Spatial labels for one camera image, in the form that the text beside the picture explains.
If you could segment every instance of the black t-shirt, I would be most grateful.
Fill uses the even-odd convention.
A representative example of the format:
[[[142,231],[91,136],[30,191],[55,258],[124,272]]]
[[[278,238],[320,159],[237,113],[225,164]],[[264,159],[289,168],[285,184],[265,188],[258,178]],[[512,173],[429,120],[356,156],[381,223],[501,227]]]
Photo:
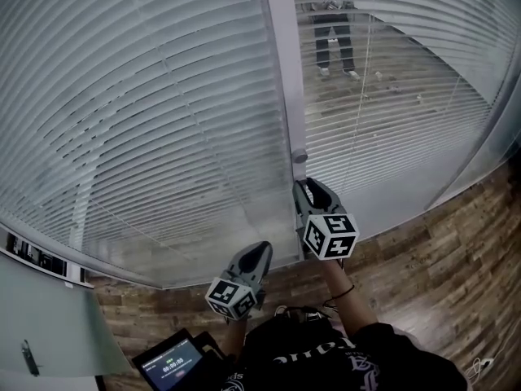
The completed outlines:
[[[463,391],[467,382],[453,363],[418,349],[388,324],[347,339],[327,319],[276,317],[248,334],[238,369],[221,389]]]

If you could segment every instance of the bracelet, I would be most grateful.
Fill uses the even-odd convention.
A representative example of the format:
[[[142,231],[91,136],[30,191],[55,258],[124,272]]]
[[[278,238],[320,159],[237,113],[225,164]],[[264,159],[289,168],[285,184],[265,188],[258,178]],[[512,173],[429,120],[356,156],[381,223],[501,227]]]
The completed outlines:
[[[355,289],[355,284],[353,284],[352,287],[351,287],[349,290],[347,290],[347,291],[345,291],[345,292],[342,292],[342,294],[340,294],[339,296],[332,297],[331,300],[336,300],[337,298],[341,298],[341,297],[343,297],[343,296],[346,296],[346,295],[348,295],[348,294],[349,294],[352,290],[354,290],[354,289]]]

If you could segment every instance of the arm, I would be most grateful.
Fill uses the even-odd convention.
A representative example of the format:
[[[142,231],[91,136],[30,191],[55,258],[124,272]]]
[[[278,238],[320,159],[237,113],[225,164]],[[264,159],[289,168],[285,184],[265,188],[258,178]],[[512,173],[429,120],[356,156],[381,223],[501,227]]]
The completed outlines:
[[[333,297],[339,296],[352,287],[351,280],[337,261],[320,261],[320,265],[324,280]],[[337,298],[335,304],[348,336],[354,335],[362,327],[378,322],[376,314],[355,288],[349,294]]]
[[[222,353],[226,356],[234,355],[235,360],[243,350],[244,337],[246,336],[247,319],[239,321],[230,320],[226,329],[225,340],[222,344]]]

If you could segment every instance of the jeans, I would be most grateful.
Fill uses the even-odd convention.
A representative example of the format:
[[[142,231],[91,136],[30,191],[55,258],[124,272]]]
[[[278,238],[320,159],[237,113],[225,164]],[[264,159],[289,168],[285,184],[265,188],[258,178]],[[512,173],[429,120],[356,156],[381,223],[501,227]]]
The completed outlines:
[[[313,16],[314,24],[334,23],[334,22],[348,22],[347,15],[320,15]],[[317,65],[320,68],[329,67],[329,42],[327,37],[331,26],[324,26],[322,28],[315,28],[315,39],[317,40]],[[340,46],[340,56],[342,57],[343,68],[346,71],[353,71],[355,69],[354,61],[352,60],[352,46],[351,38],[338,37],[338,35],[349,35],[351,33],[348,24],[341,24],[333,26],[337,35]]]

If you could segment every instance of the person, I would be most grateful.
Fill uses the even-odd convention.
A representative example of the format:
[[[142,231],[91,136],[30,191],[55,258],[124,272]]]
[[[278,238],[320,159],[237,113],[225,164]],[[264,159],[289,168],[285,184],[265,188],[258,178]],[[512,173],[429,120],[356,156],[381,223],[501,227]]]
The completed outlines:
[[[351,8],[353,8],[353,5],[349,0],[323,0],[304,5],[305,11],[310,13],[317,12],[315,15],[311,15],[311,19],[314,25],[313,30],[317,45],[317,65],[324,77],[330,75],[328,37],[331,28],[333,28],[340,46],[344,74],[351,77],[354,81],[360,81],[360,76],[355,71],[352,57],[349,18],[346,13],[338,13],[339,10]]]
[[[470,389],[453,363],[379,323],[337,261],[318,265],[347,336],[323,314],[305,307],[299,318],[297,310],[278,309],[246,340],[247,320],[230,321],[221,349],[234,360],[234,368],[222,391]]]

